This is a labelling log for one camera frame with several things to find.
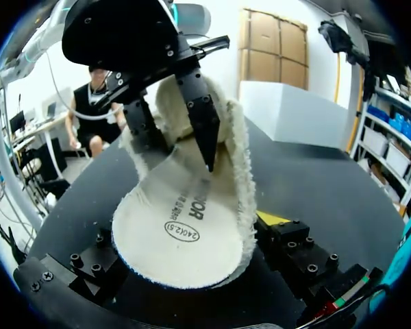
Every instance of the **yellow pipe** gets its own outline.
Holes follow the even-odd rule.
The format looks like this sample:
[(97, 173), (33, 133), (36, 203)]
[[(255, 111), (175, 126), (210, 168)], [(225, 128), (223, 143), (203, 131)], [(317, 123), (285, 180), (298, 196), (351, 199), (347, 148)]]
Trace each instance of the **yellow pipe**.
[[(360, 67), (359, 70), (359, 93), (358, 93), (358, 105), (356, 106), (356, 113), (361, 112), (361, 105), (362, 105), (362, 87), (364, 86), (364, 70)], [(350, 154), (351, 144), (355, 139), (356, 130), (358, 128), (359, 118), (355, 117), (355, 121), (353, 122), (353, 129), (351, 130), (351, 135), (349, 139), (349, 144), (347, 145), (346, 152)]]
[(335, 86), (335, 103), (338, 101), (338, 93), (340, 91), (340, 53), (337, 53), (336, 60), (336, 86)]

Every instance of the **man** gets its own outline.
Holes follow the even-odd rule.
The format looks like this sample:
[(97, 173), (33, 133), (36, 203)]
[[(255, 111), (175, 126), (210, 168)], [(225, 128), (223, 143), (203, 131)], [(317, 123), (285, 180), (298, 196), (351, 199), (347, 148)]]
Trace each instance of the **man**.
[[(107, 71), (90, 66), (91, 81), (82, 87), (75, 90), (74, 98), (71, 107), (79, 113), (98, 116), (108, 113), (109, 108), (99, 110), (95, 105), (107, 93), (105, 79)], [(111, 104), (111, 109), (115, 111), (120, 105), (117, 103)], [(70, 146), (77, 149), (77, 142), (87, 149), (92, 158), (95, 158), (102, 152), (103, 142), (112, 143), (119, 137), (121, 130), (125, 127), (126, 120), (123, 112), (120, 110), (114, 114), (117, 124), (109, 124), (107, 119), (91, 121), (79, 119), (79, 129), (77, 131), (77, 139), (73, 133), (73, 117), (74, 114), (69, 111), (66, 117), (66, 129), (70, 138)]]

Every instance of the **ceiling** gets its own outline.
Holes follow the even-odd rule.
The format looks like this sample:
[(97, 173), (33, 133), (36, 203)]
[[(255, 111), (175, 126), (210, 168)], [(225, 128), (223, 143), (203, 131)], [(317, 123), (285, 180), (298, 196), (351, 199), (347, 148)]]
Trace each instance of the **ceiling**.
[(330, 14), (348, 11), (350, 15), (359, 14), (362, 17), (361, 28), (368, 32), (391, 36), (390, 25), (372, 0), (310, 0)]

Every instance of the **desk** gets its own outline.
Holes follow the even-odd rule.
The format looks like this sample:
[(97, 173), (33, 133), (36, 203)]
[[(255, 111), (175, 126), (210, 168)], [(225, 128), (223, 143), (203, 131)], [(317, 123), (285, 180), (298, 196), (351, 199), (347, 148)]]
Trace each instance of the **desk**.
[[(308, 224), (315, 241), (340, 256), (343, 271), (355, 263), (387, 270), (403, 221), (372, 179), (342, 151), (273, 142), (254, 124), (247, 124), (258, 209)], [(68, 266), (70, 254), (94, 243), (99, 227), (110, 226), (120, 200), (138, 181), (132, 160), (114, 144), (58, 201), (29, 256), (41, 259), (50, 253)], [(272, 323), (294, 328), (305, 305), (256, 250), (239, 279), (211, 291), (163, 289), (130, 273), (110, 307), (165, 327)]]
[(25, 132), (24, 135), (19, 136), (13, 142), (14, 144), (19, 143), (19, 142), (25, 140), (26, 138), (31, 138), (35, 135), (43, 133), (45, 138), (46, 138), (47, 149), (49, 150), (49, 154), (50, 154), (50, 157), (52, 159), (53, 166), (55, 167), (55, 171), (56, 171), (58, 177), (62, 178), (62, 179), (64, 179), (64, 177), (62, 176), (61, 170), (58, 167), (58, 163), (56, 162), (55, 152), (53, 151), (53, 145), (52, 145), (52, 140), (51, 140), (49, 131), (51, 129), (53, 129), (55, 126), (57, 126), (61, 123), (64, 123), (65, 120), (66, 120), (66, 116), (67, 116), (67, 113), (62, 113), (59, 116), (57, 116), (54, 120), (52, 120), (50, 122), (46, 122), (43, 125), (37, 127), (36, 129)]
[(35, 136), (32, 136), (32, 137), (24, 139), (19, 144), (14, 143), (15, 146), (13, 146), (13, 148), (12, 148), (14, 150), (14, 153), (18, 153), (22, 149), (28, 147), (29, 145), (31, 145), (34, 142), (34, 140), (35, 140)]

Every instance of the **white box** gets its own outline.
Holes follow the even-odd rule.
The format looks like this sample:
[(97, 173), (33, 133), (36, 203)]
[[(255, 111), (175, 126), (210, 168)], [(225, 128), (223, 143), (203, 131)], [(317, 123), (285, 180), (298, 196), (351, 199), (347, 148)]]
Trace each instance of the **white box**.
[(386, 155), (386, 164), (395, 171), (400, 177), (405, 175), (406, 169), (411, 161), (392, 143), (388, 145), (388, 153)]
[(388, 145), (388, 139), (380, 132), (364, 127), (364, 144), (378, 156), (383, 156)]
[(355, 114), (349, 118), (352, 111), (333, 101), (287, 84), (261, 81), (241, 81), (239, 100), (245, 116), (272, 141), (347, 147)]

